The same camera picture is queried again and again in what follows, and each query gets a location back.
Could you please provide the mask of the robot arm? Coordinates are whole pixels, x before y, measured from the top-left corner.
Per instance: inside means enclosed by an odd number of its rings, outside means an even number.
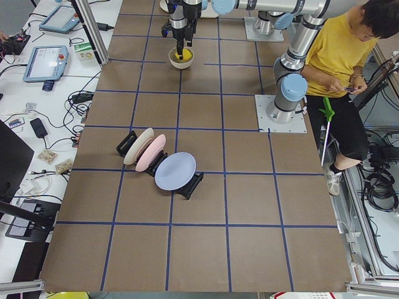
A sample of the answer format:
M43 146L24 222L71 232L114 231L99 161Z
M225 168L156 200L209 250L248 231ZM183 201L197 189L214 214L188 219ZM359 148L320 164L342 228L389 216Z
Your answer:
M276 29L283 29L292 19L302 14L301 24L285 54L274 63L277 94L266 108L268 119L278 124L291 122L296 107L305 98L306 79L300 74L306 55L318 31L325 22L322 17L329 7L328 1L166 1L169 20L161 27L166 38L172 33L176 40L177 59L183 60L183 49L192 46L196 25L201 13L211 4L218 15L229 14L234 9L278 12Z

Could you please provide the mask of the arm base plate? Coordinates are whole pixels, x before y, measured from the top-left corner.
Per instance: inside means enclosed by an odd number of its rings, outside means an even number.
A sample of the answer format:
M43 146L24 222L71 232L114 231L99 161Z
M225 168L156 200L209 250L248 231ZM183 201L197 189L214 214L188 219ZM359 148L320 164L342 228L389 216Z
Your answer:
M275 95L255 95L258 130L261 133L306 134L304 114L300 103L291 112L279 110Z
M245 17L244 25L246 39L261 42L283 42L282 31L277 30L269 20L262 20L258 17Z

